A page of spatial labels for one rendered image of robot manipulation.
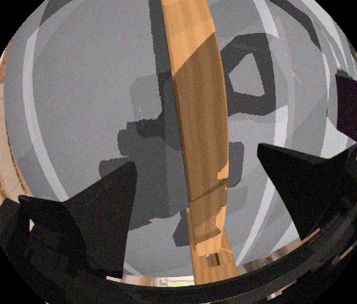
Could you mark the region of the wooden post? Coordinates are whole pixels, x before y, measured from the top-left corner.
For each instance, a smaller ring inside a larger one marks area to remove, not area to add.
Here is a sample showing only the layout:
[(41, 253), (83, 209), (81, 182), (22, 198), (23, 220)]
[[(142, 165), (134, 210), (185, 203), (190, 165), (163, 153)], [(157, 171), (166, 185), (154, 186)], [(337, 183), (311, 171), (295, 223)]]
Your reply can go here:
[(189, 207), (186, 209), (186, 216), (189, 243), (191, 243), (189, 249), (191, 249), (192, 255), (192, 277), (194, 278), (195, 285), (215, 283), (215, 281), (239, 276), (224, 225), (219, 253), (209, 254), (208, 259), (206, 259), (206, 256), (196, 257), (195, 242), (192, 239), (194, 233), (192, 233), (191, 210)]

